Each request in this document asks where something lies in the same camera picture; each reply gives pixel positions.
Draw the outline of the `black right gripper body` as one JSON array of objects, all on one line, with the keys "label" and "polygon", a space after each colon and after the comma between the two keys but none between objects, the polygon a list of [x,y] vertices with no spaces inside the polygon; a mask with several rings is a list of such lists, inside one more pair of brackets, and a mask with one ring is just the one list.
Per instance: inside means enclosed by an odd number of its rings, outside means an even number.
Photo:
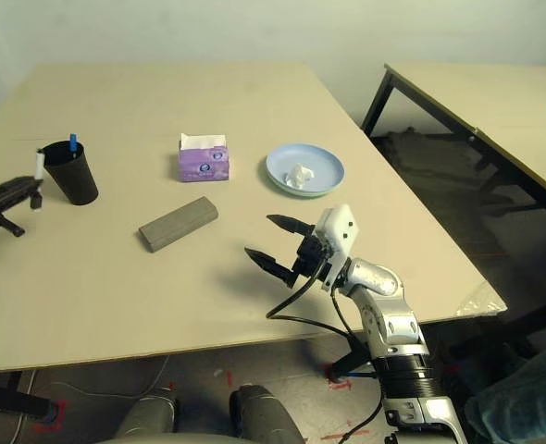
[{"label": "black right gripper body", "polygon": [[296,251],[297,257],[292,265],[292,275],[310,278],[326,278],[333,255],[332,248],[314,234],[303,234],[303,239]]}]

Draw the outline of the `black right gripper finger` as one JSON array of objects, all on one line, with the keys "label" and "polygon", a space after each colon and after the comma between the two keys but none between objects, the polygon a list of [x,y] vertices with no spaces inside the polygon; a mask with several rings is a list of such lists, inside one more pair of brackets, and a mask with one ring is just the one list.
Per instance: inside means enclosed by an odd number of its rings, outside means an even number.
[{"label": "black right gripper finger", "polygon": [[292,288],[298,275],[291,269],[277,263],[276,259],[254,249],[244,248],[248,257],[269,275],[280,279],[288,288]]},{"label": "black right gripper finger", "polygon": [[309,237],[315,230],[315,225],[306,224],[294,217],[284,215],[267,215],[267,219],[273,222],[279,228],[290,233],[297,233],[304,237]]}]

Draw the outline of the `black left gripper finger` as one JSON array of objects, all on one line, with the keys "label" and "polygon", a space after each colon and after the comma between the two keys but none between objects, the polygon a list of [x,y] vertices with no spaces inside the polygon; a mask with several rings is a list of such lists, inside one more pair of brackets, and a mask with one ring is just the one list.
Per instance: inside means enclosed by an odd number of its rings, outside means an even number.
[{"label": "black left gripper finger", "polygon": [[0,198],[29,198],[39,192],[42,185],[34,176],[22,176],[0,184]]},{"label": "black left gripper finger", "polygon": [[21,204],[24,201],[30,201],[31,210],[39,210],[41,208],[41,193],[40,186],[0,186],[0,214],[3,214],[8,209]]}]

